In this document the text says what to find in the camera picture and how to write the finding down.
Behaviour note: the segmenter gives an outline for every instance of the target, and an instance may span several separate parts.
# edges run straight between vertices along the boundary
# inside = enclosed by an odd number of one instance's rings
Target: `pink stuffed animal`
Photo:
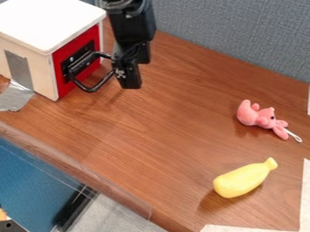
[[[288,139],[288,134],[285,130],[288,123],[276,119],[273,107],[259,110],[257,103],[251,106],[250,100],[244,100],[237,109],[237,118],[246,126],[260,126],[265,129],[272,129],[282,140]]]

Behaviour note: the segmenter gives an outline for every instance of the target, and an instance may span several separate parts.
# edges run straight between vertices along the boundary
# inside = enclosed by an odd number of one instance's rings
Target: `floor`
[[[99,195],[76,219],[68,232],[165,232],[115,201]]]

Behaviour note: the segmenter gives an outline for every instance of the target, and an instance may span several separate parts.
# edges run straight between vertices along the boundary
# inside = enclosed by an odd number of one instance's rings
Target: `red panel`
[[[56,52],[53,53],[53,65],[55,70],[55,76],[57,81],[58,87],[58,94],[59,97],[62,98],[68,92],[70,92],[74,87],[74,83],[72,82],[65,82],[63,77],[63,72],[61,68],[61,63],[65,59],[67,59],[70,55],[80,50],[84,47],[88,42],[94,40],[95,50],[99,51],[99,26],[95,25],[83,34],[79,35],[75,39],[71,40],[68,44],[64,45]],[[84,69],[80,74],[76,76],[76,78],[80,81],[83,81],[86,77],[92,74],[100,66],[100,59],[97,59],[94,63]]]

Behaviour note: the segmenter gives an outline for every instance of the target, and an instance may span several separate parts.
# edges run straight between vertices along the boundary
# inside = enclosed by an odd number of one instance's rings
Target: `black handle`
[[[93,87],[88,87],[84,85],[82,82],[77,80],[75,78],[76,74],[81,71],[86,66],[88,66],[90,63],[92,63],[94,60],[103,57],[107,59],[111,59],[111,56],[107,53],[101,53],[101,52],[89,52],[78,62],[74,63],[71,66],[68,67],[68,79],[75,83],[81,90],[85,92],[96,92],[98,91],[109,79],[115,74],[114,70],[111,70],[108,72],[108,74],[103,77],[98,83],[96,83]]]

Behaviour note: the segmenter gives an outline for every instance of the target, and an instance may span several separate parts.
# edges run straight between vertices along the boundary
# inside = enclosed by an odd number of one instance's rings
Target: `silver tape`
[[[0,111],[20,111],[34,96],[27,58],[5,51],[12,75],[9,87],[0,94]]]
[[[12,80],[10,86],[0,94],[0,111],[19,111],[34,96],[34,91]]]

